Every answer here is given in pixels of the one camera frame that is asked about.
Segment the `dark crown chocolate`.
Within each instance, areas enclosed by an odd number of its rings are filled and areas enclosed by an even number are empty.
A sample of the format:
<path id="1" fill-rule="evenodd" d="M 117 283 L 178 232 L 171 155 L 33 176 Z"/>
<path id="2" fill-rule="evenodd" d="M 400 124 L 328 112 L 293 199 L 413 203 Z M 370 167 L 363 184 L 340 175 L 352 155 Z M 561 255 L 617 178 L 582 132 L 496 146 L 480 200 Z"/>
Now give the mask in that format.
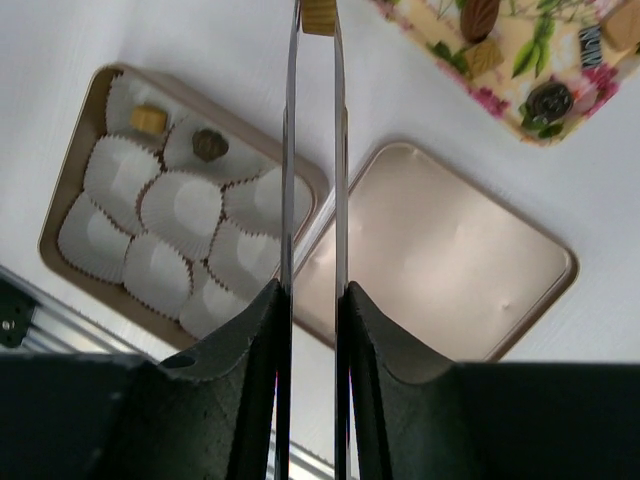
<path id="1" fill-rule="evenodd" d="M 213 162 L 229 151 L 229 143 L 218 131 L 201 129 L 192 135 L 192 149 L 203 162 Z"/>

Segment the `yellow round chocolate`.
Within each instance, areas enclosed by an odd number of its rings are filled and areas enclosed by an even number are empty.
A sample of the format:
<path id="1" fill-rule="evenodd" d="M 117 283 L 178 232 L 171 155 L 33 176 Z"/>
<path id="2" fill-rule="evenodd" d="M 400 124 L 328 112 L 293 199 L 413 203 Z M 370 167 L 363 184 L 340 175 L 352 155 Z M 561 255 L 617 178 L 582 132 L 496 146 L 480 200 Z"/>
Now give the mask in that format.
<path id="1" fill-rule="evenodd" d="M 332 37 L 335 32 L 335 0 L 302 0 L 301 20 L 304 33 Z"/>

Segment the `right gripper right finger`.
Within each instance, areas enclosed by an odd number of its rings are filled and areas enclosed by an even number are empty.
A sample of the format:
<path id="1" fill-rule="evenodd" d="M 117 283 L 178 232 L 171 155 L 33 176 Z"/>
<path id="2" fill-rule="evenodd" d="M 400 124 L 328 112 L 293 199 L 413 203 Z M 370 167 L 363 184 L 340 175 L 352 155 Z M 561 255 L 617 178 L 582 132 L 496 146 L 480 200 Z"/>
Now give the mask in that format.
<path id="1" fill-rule="evenodd" d="M 482 479 L 455 363 L 348 288 L 350 367 L 363 479 Z"/>

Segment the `yellow square chocolate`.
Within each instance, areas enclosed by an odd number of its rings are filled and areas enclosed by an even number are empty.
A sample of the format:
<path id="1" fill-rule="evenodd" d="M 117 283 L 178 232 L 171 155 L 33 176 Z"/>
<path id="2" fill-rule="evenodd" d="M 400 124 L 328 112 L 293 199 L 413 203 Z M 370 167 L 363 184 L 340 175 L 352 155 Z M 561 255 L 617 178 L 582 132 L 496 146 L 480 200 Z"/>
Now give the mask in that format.
<path id="1" fill-rule="evenodd" d="M 132 128 L 151 135 L 162 135 L 166 129 L 168 114 L 153 106 L 141 104 L 131 112 L 129 124 Z"/>

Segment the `metal tongs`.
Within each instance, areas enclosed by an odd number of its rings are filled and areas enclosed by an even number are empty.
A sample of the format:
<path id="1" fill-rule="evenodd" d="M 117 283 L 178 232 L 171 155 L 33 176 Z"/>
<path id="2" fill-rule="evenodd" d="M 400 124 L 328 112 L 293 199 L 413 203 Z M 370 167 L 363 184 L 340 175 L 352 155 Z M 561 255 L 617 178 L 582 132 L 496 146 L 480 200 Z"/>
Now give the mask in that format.
<path id="1" fill-rule="evenodd" d="M 333 445 L 324 449 L 335 479 L 352 476 L 351 398 L 346 321 L 340 316 L 348 289 L 348 114 L 342 37 L 337 18 L 332 37 L 303 32 L 301 1 L 278 1 L 276 11 L 291 8 L 291 25 L 282 40 L 288 48 L 281 68 L 284 111 L 282 133 L 282 225 L 279 332 L 275 414 L 275 473 L 289 478 L 289 468 L 304 460 L 301 447 L 291 441 L 293 337 L 297 333 L 324 342 L 320 323 L 299 323 L 294 310 L 297 276 L 315 248 L 329 232 L 335 238 L 335 294 L 331 337 L 334 353 L 333 412 L 312 408 L 314 422 L 326 418 L 333 425 Z"/>

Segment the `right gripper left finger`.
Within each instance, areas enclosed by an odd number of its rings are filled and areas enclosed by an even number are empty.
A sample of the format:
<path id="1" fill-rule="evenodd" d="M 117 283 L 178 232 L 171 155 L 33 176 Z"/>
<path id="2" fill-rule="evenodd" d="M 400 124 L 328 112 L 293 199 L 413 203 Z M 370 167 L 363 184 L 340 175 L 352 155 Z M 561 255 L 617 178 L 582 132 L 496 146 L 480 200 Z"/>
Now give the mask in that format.
<path id="1" fill-rule="evenodd" d="M 110 479 L 262 479 L 276 380 L 280 284 L 128 385 L 107 442 Z"/>

